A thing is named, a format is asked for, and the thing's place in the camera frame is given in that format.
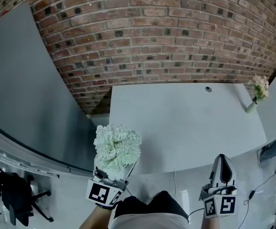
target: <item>vase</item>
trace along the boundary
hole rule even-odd
[[[246,113],[251,113],[252,111],[254,111],[257,107],[257,102],[256,100],[252,100],[252,103],[246,108]]]

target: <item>flower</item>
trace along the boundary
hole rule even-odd
[[[252,85],[252,88],[256,93],[257,100],[263,100],[264,98],[269,96],[269,82],[265,76],[262,78],[261,76],[255,74],[249,84]]]
[[[122,125],[99,125],[93,143],[97,152],[94,165],[112,181],[123,179],[125,168],[140,157],[141,143],[140,133],[128,131]]]

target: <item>jeans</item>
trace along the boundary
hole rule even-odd
[[[134,196],[126,198],[118,204],[114,218],[128,214],[150,213],[170,213],[180,215],[188,219],[188,215],[167,191],[162,191],[156,195],[149,205],[144,204]]]

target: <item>white desk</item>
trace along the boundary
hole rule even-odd
[[[170,172],[212,164],[261,147],[266,136],[243,84],[166,83],[114,86],[110,124],[142,134],[133,174]]]

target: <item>person's left arm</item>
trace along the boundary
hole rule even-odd
[[[112,210],[97,206],[79,229],[107,229]]]

